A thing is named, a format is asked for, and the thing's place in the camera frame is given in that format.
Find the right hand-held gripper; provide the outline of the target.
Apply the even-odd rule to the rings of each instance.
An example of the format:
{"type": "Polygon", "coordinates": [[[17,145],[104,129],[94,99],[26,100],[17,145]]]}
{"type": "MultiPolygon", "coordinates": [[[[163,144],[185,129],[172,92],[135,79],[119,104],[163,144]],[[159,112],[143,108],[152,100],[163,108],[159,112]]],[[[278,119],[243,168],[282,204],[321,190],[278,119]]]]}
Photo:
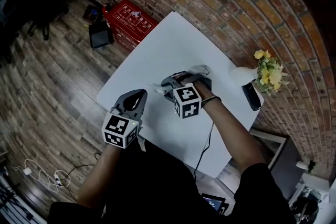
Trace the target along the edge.
{"type": "Polygon", "coordinates": [[[181,119],[199,114],[201,97],[194,87],[194,82],[202,75],[186,71],[166,77],[161,86],[165,89],[164,97],[173,103],[175,112],[181,119]]]}

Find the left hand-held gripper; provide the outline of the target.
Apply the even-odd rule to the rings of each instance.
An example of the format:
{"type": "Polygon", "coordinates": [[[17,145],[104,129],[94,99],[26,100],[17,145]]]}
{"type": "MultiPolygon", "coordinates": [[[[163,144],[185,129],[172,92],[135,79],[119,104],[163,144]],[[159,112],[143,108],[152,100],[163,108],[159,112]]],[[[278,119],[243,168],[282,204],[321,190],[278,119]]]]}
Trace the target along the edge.
{"type": "Polygon", "coordinates": [[[144,89],[132,90],[117,99],[101,128],[106,144],[125,149],[137,138],[146,100],[147,91],[144,89]]]}

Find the person's right hand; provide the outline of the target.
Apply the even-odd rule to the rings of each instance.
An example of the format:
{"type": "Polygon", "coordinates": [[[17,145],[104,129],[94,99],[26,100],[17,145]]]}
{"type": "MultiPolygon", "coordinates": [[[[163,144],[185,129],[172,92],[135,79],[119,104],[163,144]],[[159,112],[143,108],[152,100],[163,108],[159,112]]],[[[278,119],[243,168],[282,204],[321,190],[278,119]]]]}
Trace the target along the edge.
{"type": "Polygon", "coordinates": [[[188,83],[192,83],[196,91],[199,93],[199,96],[202,100],[208,99],[214,96],[214,93],[199,79],[195,79],[195,75],[191,75],[187,78],[181,80],[182,85],[187,85],[188,83]]]}

